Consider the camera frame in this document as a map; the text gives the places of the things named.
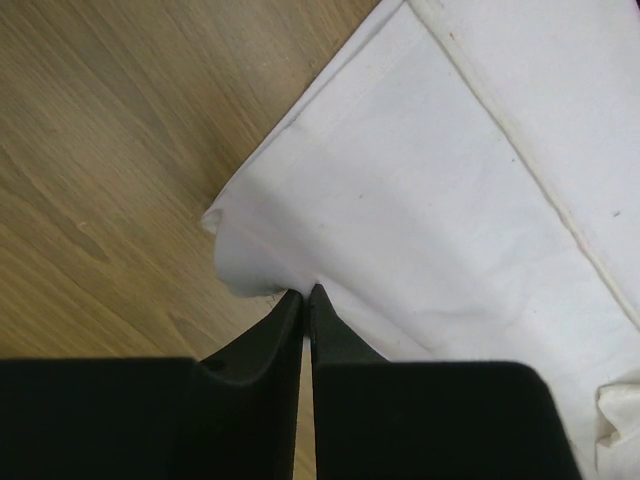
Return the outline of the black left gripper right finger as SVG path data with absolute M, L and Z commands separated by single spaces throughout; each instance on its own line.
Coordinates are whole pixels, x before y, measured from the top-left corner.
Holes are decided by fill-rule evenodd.
M 309 297 L 321 479 L 577 479 L 552 395 L 517 362 L 391 362 Z

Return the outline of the white t-shirt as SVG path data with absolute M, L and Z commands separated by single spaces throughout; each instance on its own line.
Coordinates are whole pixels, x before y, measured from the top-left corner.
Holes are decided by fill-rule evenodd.
M 391 360 L 511 360 L 587 479 L 639 475 L 639 8 L 383 1 L 203 217 L 237 295 Z

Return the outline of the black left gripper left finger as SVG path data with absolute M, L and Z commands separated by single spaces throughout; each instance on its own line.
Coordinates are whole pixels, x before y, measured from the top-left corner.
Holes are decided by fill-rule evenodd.
M 5 479 L 289 479 L 303 300 L 204 360 L 7 359 Z

